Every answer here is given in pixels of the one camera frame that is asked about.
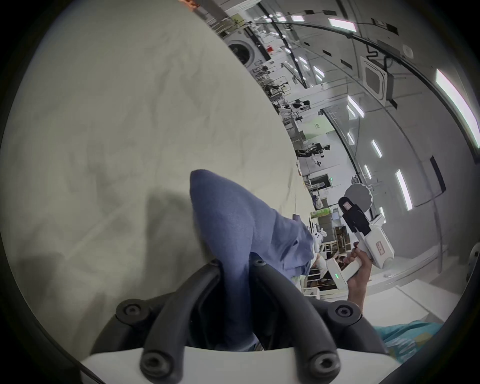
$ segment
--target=blue cloth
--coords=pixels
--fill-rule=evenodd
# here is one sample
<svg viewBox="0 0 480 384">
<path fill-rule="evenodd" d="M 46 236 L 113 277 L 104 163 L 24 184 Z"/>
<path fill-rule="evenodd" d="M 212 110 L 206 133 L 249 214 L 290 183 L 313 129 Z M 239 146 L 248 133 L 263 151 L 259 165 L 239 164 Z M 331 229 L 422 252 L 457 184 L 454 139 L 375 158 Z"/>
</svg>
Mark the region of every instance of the blue cloth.
<svg viewBox="0 0 480 384">
<path fill-rule="evenodd" d="M 390 356 L 404 363 L 419 351 L 442 327 L 437 323 L 413 321 L 409 324 L 374 327 L 380 335 Z"/>
<path fill-rule="evenodd" d="M 228 349 L 253 340 L 249 258 L 256 253 L 286 278 L 307 275 L 313 238 L 307 227 L 281 216 L 238 184 L 199 169 L 190 174 L 190 198 L 203 241 L 222 263 Z"/>
</svg>

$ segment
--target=white handheld device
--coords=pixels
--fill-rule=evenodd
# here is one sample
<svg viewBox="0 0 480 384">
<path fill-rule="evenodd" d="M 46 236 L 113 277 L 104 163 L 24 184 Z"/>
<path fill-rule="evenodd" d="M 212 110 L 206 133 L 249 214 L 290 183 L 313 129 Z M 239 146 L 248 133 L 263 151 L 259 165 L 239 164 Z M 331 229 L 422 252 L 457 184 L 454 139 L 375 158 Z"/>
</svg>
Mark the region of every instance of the white handheld device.
<svg viewBox="0 0 480 384">
<path fill-rule="evenodd" d="M 377 268 L 389 268 L 393 261 L 394 250 L 382 230 L 383 216 L 379 215 L 369 222 L 362 210 L 347 197 L 342 197 L 338 205 L 343 212 L 345 222 L 357 237 L 359 242 L 357 248 L 366 252 Z M 334 258 L 327 260 L 328 271 L 340 290 L 347 289 L 348 279 L 356 274 L 361 265 L 362 262 L 357 257 L 342 271 Z"/>
</svg>

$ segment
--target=person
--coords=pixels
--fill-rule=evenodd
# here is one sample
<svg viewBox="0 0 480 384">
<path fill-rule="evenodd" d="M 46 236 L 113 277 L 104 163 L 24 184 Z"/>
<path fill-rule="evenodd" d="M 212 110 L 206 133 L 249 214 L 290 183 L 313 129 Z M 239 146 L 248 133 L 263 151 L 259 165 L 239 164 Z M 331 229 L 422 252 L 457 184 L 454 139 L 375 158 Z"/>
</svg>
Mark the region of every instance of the person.
<svg viewBox="0 0 480 384">
<path fill-rule="evenodd" d="M 362 266 L 357 273 L 348 281 L 348 301 L 358 305 L 363 312 L 365 295 L 367 294 L 367 283 L 370 280 L 372 271 L 372 262 L 367 253 L 357 248 L 358 242 L 353 244 L 354 249 L 344 259 L 345 264 L 349 264 L 359 257 Z M 435 335 L 442 327 L 438 323 L 426 323 L 423 321 L 413 321 L 409 324 L 398 324 L 386 327 L 374 326 L 377 333 L 382 338 L 387 347 L 390 356 L 398 362 L 403 363 L 417 353 L 420 348 Z"/>
</svg>

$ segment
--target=fluorescent light panel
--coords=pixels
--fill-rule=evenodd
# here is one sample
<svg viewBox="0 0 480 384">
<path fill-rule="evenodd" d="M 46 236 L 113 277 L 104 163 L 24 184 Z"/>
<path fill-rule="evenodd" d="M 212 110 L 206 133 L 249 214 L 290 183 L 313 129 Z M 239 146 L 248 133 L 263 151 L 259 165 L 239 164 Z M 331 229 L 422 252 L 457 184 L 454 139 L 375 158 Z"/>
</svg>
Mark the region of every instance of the fluorescent light panel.
<svg viewBox="0 0 480 384">
<path fill-rule="evenodd" d="M 349 141 L 350 145 L 355 144 L 355 140 L 353 140 L 353 137 L 350 134 L 350 132 L 347 132 L 347 136 L 348 136 L 348 141 Z"/>
<path fill-rule="evenodd" d="M 347 109 L 350 111 L 350 113 L 353 115 L 353 117 L 357 117 L 357 115 L 356 115 L 355 112 L 352 110 L 352 108 L 350 108 L 350 105 L 347 105 Z"/>
<path fill-rule="evenodd" d="M 437 69 L 437 76 L 435 82 L 439 85 L 440 88 L 447 94 L 449 99 L 454 103 L 455 107 L 458 109 L 463 119 L 467 123 L 467 127 L 470 133 L 473 136 L 474 144 L 477 148 L 480 148 L 480 129 L 475 119 L 475 116 L 472 113 L 472 110 L 468 106 L 467 102 L 464 100 L 462 95 L 456 90 L 453 84 L 446 78 L 446 76 Z"/>
<path fill-rule="evenodd" d="M 387 222 L 387 219 L 385 218 L 385 212 L 384 212 L 384 208 L 383 207 L 380 207 L 380 213 L 382 214 L 382 216 L 384 217 L 384 224 Z"/>
<path fill-rule="evenodd" d="M 323 73 L 321 70 L 319 70 L 317 67 L 313 66 L 313 69 L 316 70 L 320 76 L 325 77 L 325 73 Z"/>
<path fill-rule="evenodd" d="M 375 148 L 375 152 L 377 153 L 378 157 L 381 158 L 382 157 L 382 151 L 378 147 L 377 142 L 375 140 L 372 140 L 372 145 Z"/>
<path fill-rule="evenodd" d="M 361 110 L 359 105 L 355 102 L 355 100 L 352 99 L 350 96 L 348 96 L 347 99 L 348 99 L 348 102 L 353 106 L 353 108 L 355 108 L 357 110 L 359 115 L 363 117 L 365 114 L 363 113 L 363 111 Z"/>
<path fill-rule="evenodd" d="M 405 205 L 407 206 L 407 211 L 413 209 L 412 199 L 410 199 L 410 194 L 408 193 L 407 183 L 405 183 L 405 179 L 403 178 L 402 171 L 398 170 L 395 172 L 396 179 L 398 180 L 398 184 L 400 184 L 400 189 L 402 190 L 403 198 L 405 200 Z"/>
<path fill-rule="evenodd" d="M 367 165 L 365 164 L 363 167 L 365 168 L 365 173 L 367 174 L 367 177 L 371 179 L 372 174 L 370 173 L 370 170 L 368 169 Z"/>
<path fill-rule="evenodd" d="M 355 28 L 355 24 L 351 23 L 350 21 L 331 19 L 331 18 L 328 18 L 328 21 L 330 22 L 330 25 L 332 27 L 346 29 L 347 31 L 352 31 L 352 32 L 357 31 L 357 29 Z"/>
</svg>

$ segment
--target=human hand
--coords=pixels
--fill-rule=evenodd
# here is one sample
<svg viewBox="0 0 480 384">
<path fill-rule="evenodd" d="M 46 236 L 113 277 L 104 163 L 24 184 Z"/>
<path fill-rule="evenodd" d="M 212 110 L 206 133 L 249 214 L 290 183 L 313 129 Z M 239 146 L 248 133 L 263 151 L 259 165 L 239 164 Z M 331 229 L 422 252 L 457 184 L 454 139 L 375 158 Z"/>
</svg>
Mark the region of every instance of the human hand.
<svg viewBox="0 0 480 384">
<path fill-rule="evenodd" d="M 362 266 L 356 274 L 354 274 L 348 281 L 348 298 L 347 300 L 354 302 L 363 310 L 363 301 L 367 293 L 367 283 L 370 279 L 370 272 L 372 271 L 372 261 L 369 259 L 366 252 L 357 248 L 358 241 L 353 244 L 354 249 L 344 259 L 345 264 L 349 264 L 359 257 Z"/>
</svg>

